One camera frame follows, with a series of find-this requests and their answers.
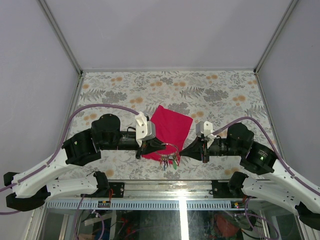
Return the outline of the large keyring with keys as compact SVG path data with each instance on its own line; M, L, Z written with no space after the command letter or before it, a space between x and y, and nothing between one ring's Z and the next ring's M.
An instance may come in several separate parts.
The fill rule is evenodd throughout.
M160 156L160 165L163 166L163 170L166 171L166 169L169 167L170 162L172 163L173 168L176 170L177 167L180 164L180 153L179 153L179 148L171 143L162 143L163 146L167 147L172 147L174 148L174 152L171 153L158 153L156 151L155 153Z

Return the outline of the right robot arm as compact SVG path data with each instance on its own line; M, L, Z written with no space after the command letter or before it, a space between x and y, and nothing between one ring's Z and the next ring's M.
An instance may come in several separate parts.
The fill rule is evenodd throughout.
M255 197L291 212L312 229L320 228L320 188L287 165L275 146L267 147L254 140L240 119L226 126L227 135L214 131L212 123L196 124L196 139L180 155L203 163L210 157L237 156L240 165L248 172L271 180L272 184L259 183L243 172L231 176L227 191L233 197Z

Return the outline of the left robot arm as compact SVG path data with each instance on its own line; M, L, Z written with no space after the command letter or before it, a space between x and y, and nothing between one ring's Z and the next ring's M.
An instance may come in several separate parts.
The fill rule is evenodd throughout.
M56 153L35 167L21 173L7 172L3 181L12 193L5 198L6 206L28 212L52 199L111 196L109 181L102 171L66 180L60 176L101 159L102 151L135 151L136 159L139 159L166 148L156 138L155 124L148 117L140 113L135 116L135 122L135 127L122 131L116 115L104 114L93 121L89 129L67 139Z

